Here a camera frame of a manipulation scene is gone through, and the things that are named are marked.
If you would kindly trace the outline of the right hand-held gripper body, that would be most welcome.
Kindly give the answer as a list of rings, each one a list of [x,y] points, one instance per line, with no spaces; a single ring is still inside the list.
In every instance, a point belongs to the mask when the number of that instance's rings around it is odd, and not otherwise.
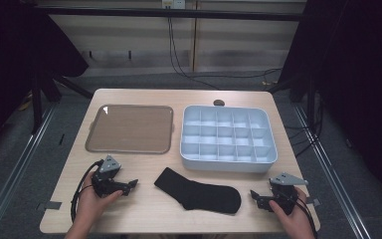
[[[287,172],[282,172],[270,178],[270,185],[275,202],[286,215],[290,215],[298,199],[298,193],[294,187],[296,185],[308,185],[308,181]]]

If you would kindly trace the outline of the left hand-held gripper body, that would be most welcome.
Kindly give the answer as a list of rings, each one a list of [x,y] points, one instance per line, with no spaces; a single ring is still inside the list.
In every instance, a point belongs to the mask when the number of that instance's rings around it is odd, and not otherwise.
[[[120,190],[126,191],[125,183],[113,180],[120,169],[121,165],[111,155],[108,155],[102,161],[92,176],[92,186],[99,197],[104,197]]]

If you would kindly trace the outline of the black sock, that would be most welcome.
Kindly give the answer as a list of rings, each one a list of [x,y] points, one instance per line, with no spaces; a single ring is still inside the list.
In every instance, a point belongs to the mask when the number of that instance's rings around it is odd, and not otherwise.
[[[234,187],[190,180],[169,167],[162,171],[154,185],[173,197],[185,210],[236,214],[242,204],[241,194]]]

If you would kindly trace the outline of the white divided organizer box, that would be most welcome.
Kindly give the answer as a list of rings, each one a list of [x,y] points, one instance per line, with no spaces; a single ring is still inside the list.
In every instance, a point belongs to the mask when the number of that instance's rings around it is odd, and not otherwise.
[[[268,114],[262,109],[189,106],[180,140],[189,169],[265,173],[278,159]]]

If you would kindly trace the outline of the person's right hand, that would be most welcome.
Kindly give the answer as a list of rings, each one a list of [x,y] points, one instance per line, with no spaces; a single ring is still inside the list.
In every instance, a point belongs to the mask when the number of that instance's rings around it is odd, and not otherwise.
[[[290,215],[286,215],[276,202],[271,200],[269,203],[288,237],[292,230],[305,229],[312,231],[306,214],[297,205]]]

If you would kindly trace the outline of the person's left hand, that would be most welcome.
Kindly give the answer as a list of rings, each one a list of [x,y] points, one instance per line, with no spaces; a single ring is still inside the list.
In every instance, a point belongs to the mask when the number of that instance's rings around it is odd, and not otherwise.
[[[105,209],[123,194],[122,190],[100,198],[92,185],[93,173],[90,172],[80,191],[76,223],[93,225],[103,214]]]

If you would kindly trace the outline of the clear brown plastic tray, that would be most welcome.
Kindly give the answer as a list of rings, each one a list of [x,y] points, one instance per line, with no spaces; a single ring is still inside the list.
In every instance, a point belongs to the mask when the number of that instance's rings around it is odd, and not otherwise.
[[[170,149],[172,131],[171,107],[104,105],[91,125],[86,150],[162,154]]]

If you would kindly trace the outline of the black metal stand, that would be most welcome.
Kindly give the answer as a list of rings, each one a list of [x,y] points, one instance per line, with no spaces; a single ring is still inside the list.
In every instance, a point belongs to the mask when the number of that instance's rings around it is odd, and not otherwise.
[[[34,113],[32,134],[35,134],[39,130],[44,121],[42,115],[42,95],[45,95],[45,97],[52,103],[61,100],[62,94],[58,89],[57,84],[61,84],[87,99],[91,99],[94,96],[93,93],[76,85],[64,76],[53,72],[36,72],[32,78],[32,103]]]

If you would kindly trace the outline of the black curtain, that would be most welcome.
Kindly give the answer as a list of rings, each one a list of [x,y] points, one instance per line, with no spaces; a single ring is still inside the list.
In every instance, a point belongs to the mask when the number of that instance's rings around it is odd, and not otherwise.
[[[306,0],[280,83],[311,86],[382,183],[382,0]]]
[[[0,130],[32,89],[53,76],[78,77],[89,67],[64,31],[47,14],[20,0],[0,0]]]

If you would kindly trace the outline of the black horizontal metal bar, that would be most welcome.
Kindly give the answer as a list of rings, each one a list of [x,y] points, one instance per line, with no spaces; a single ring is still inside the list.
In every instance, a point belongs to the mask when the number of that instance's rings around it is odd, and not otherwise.
[[[165,17],[190,19],[227,19],[299,22],[310,19],[309,15],[296,13],[237,12],[212,10],[176,10],[146,8],[98,8],[70,6],[36,6],[34,10],[51,15]]]

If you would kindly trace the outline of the metal floor rail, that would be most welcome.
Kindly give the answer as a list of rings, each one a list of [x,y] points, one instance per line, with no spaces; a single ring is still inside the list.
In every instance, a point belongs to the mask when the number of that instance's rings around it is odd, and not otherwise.
[[[23,149],[23,152],[20,155],[17,163],[15,164],[14,169],[11,171],[11,174],[9,175],[3,188],[1,189],[0,221],[6,209],[8,208],[8,205],[15,193],[15,190],[18,187],[23,174],[25,173],[28,165],[30,164],[31,159],[47,130],[48,125],[51,122],[57,107],[57,104],[50,104],[49,107],[42,114],[42,124],[39,126],[37,131],[29,137],[29,140],[25,148]]]
[[[304,134],[308,140],[308,145],[298,152],[297,155],[302,155],[307,150],[311,149],[315,155],[316,160],[320,164],[327,181],[357,239],[372,239],[368,232],[366,225],[351,200],[348,192],[342,184],[333,164],[331,163],[328,154],[326,153],[319,137],[308,128],[308,116],[304,112],[300,104],[292,104],[296,117]]]

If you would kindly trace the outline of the white wall power outlet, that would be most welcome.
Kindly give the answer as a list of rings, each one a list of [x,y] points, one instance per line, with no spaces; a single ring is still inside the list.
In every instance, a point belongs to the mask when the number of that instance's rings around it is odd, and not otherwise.
[[[184,10],[186,8],[185,0],[161,0],[163,9],[178,9]]]

